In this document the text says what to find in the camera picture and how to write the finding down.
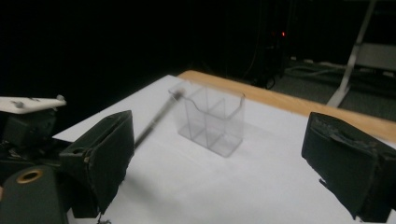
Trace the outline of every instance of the white tabletop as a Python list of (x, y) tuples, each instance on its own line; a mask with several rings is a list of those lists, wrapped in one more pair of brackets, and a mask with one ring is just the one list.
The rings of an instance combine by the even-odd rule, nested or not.
[[(75, 141), (132, 110), (138, 136), (182, 79), (166, 76), (54, 137)], [(223, 158), (177, 133), (168, 114), (140, 145), (102, 220), (113, 224), (359, 223), (301, 156), (307, 117), (246, 100), (244, 141)], [(96, 223), (96, 218), (69, 222)], [(392, 211), (388, 223), (395, 223)]]

